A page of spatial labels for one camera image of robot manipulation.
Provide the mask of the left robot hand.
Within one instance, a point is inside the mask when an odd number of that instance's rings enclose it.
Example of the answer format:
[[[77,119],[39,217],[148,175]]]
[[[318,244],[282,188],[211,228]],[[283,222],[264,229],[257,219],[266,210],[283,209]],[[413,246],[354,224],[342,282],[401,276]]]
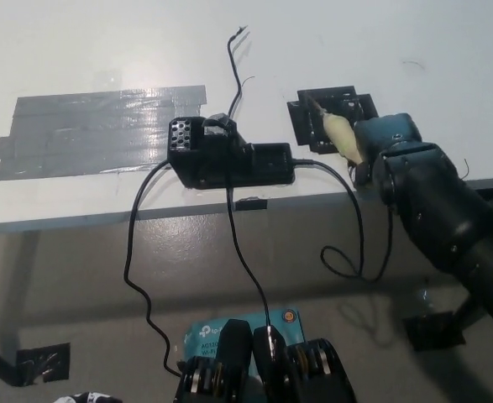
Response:
[[[122,403],[123,401],[111,395],[100,392],[83,392],[59,397],[54,403]]]

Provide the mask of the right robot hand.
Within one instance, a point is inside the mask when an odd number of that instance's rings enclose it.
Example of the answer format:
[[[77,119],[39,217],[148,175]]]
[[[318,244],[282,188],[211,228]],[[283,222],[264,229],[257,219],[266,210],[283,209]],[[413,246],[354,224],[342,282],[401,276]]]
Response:
[[[382,151],[401,142],[422,142],[422,136],[408,113],[358,121],[354,125],[354,135],[363,160],[354,164],[354,184],[357,186],[370,182],[373,164]]]

